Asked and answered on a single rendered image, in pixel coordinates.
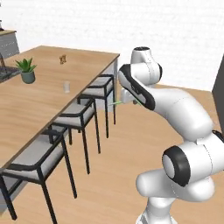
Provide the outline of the green plant in grey pot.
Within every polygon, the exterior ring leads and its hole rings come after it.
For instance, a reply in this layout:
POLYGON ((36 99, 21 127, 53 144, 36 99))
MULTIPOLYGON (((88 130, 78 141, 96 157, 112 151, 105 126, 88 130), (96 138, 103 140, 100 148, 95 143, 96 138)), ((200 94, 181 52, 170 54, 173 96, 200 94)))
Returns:
POLYGON ((34 73, 36 65, 32 64, 32 59, 23 59, 21 61, 16 61, 16 66, 21 73, 22 81, 24 83, 32 84, 36 80, 34 73))

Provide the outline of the green straw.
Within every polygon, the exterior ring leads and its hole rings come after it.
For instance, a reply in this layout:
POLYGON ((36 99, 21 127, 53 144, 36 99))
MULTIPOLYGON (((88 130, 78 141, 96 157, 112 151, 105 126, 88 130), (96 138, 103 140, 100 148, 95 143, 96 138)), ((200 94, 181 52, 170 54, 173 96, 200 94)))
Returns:
MULTIPOLYGON (((137 100, 133 100, 132 103, 133 103, 134 105, 137 105, 137 104, 138 104, 138 105, 142 106, 142 104, 141 104, 139 101, 137 101, 137 100)), ((112 106, 112 105, 118 105, 118 104, 127 104, 127 102, 123 102, 123 101, 115 101, 115 102, 110 103, 109 106, 112 106)))

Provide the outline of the wood-topped grey dining counter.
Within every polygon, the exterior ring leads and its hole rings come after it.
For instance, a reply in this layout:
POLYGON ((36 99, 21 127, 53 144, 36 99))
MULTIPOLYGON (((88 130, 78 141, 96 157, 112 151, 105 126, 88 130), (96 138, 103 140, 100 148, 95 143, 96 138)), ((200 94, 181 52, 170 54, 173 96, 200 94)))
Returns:
POLYGON ((32 59, 36 80, 25 84, 17 75, 0 83, 0 171, 118 57, 112 52, 40 45, 6 59, 8 66, 32 59), (66 63, 61 65, 63 54, 66 63), (68 94, 64 81, 70 81, 68 94))

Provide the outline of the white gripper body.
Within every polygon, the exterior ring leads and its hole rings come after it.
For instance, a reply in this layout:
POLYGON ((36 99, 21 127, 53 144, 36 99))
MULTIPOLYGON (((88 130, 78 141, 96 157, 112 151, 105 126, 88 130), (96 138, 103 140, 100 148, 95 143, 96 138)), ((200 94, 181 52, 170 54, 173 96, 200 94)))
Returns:
POLYGON ((122 103, 133 102, 134 104, 137 104, 136 98, 125 88, 121 89, 120 101, 122 103))

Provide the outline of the black frame grey seat stool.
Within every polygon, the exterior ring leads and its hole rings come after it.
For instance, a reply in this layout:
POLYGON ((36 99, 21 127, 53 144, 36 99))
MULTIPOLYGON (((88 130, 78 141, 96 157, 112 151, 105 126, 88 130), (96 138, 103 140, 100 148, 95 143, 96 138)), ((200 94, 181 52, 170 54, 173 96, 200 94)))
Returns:
POLYGON ((77 192, 64 135, 56 130, 46 130, 43 135, 55 136, 55 138, 52 143, 42 142, 39 138, 34 140, 3 170, 3 175, 41 185, 52 223, 58 224, 47 190, 46 180, 62 158, 66 160, 66 168, 75 198, 77 198, 77 192))
POLYGON ((98 153, 101 153, 96 103, 95 99, 93 98, 88 99, 84 105, 78 104, 76 102, 71 103, 69 107, 65 109, 64 112, 61 115, 59 115, 48 127, 49 130, 51 130, 53 126, 67 128, 69 144, 73 143, 72 130, 78 130, 81 132, 87 174, 90 173, 90 164, 88 159, 86 126, 89 124, 92 118, 94 118, 95 123, 98 153))
POLYGON ((104 100, 106 137, 109 137, 109 95, 113 95, 113 114, 115 114, 116 92, 114 75, 101 74, 82 92, 77 100, 78 103, 81 103, 81 98, 104 100))

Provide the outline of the grey cupboard with wooden top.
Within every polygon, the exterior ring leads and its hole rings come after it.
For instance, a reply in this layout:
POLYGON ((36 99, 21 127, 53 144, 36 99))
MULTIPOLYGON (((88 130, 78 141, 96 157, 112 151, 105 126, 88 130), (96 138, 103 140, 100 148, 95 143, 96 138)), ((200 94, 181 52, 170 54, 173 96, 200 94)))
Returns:
POLYGON ((19 54, 18 41, 15 31, 0 31, 0 53, 4 59, 19 54))

